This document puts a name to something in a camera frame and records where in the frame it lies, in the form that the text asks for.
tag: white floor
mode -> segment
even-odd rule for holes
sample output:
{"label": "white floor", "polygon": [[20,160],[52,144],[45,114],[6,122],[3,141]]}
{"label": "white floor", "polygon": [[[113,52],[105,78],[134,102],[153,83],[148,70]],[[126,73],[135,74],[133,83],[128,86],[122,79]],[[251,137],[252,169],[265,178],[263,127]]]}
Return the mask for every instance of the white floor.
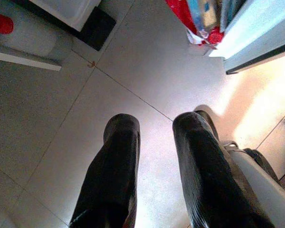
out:
{"label": "white floor", "polygon": [[196,106],[211,108],[222,140],[285,173],[285,57],[227,76],[164,1],[101,7],[117,24],[100,52],[76,40],[61,72],[0,62],[0,228],[66,228],[118,113],[141,125],[136,228],[189,224],[171,126]]}

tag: white plastic container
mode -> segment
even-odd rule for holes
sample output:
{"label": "white plastic container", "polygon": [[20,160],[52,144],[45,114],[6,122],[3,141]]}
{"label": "white plastic container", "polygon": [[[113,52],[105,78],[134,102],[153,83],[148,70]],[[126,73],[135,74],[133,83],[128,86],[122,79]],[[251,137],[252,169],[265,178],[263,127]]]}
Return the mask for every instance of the white plastic container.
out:
{"label": "white plastic container", "polygon": [[[61,61],[72,49],[72,37],[63,30],[8,0],[0,1],[0,15],[12,20],[11,33],[0,30],[0,44],[29,54]],[[8,27],[0,20],[0,28]]]}

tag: plastic bottle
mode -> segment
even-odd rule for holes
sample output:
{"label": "plastic bottle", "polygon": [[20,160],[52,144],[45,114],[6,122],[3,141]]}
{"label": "plastic bottle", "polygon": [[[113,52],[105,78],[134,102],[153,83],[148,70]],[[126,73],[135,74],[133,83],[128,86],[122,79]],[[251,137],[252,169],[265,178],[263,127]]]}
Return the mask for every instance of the plastic bottle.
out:
{"label": "plastic bottle", "polygon": [[36,56],[64,60],[72,37],[8,0],[0,1],[0,44]]}

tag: tiled floor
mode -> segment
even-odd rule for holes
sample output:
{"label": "tiled floor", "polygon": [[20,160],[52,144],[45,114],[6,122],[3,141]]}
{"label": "tiled floor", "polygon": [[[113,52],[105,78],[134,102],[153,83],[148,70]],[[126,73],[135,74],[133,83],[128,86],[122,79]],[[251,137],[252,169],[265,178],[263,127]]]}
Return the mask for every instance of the tiled floor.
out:
{"label": "tiled floor", "polygon": [[164,1],[101,8],[117,18],[101,52],[77,40],[61,72],[0,62],[0,227],[67,227],[117,113],[141,125],[136,228],[188,226],[171,126],[198,105],[222,140],[258,148],[285,174],[285,57],[227,76]]}

